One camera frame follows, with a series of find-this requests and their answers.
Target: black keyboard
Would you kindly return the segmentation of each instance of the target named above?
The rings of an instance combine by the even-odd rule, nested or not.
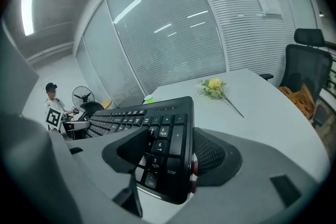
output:
[[[190,193],[193,112],[191,97],[101,110],[90,118],[85,138],[146,127],[148,144],[135,170],[138,187],[154,197],[181,204]]]

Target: chair headrest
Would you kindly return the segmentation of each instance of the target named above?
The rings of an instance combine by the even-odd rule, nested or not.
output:
[[[324,47],[324,37],[321,29],[304,29],[298,28],[294,33],[296,43],[313,46]]]

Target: black office chair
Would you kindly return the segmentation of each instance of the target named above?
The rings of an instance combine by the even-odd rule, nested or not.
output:
[[[324,37],[320,29],[298,28],[294,33],[294,40],[307,46],[289,44],[286,47],[286,69],[280,86],[297,92],[305,83],[316,102],[330,73],[332,57],[327,51],[313,48],[324,47]],[[270,74],[260,76],[266,80],[273,77]],[[312,125],[322,126],[325,120],[326,111],[323,106],[318,105]]]
[[[85,110],[85,113],[80,117],[80,120],[87,120],[98,110],[104,110],[104,107],[98,102],[87,102],[80,105]]]

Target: green object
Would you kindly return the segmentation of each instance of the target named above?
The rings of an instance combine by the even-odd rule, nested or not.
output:
[[[144,98],[144,102],[143,104],[150,104],[150,103],[154,103],[154,98],[153,98],[153,95],[150,94],[150,95],[147,95],[145,98]]]

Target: white table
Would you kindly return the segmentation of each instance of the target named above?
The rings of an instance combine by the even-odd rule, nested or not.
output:
[[[213,78],[227,83],[225,94],[244,118],[226,101],[198,95],[200,82]],[[322,182],[330,170],[326,150],[305,116],[277,88],[248,69],[161,86],[153,95],[155,102],[191,96],[195,127],[270,145],[317,182]]]

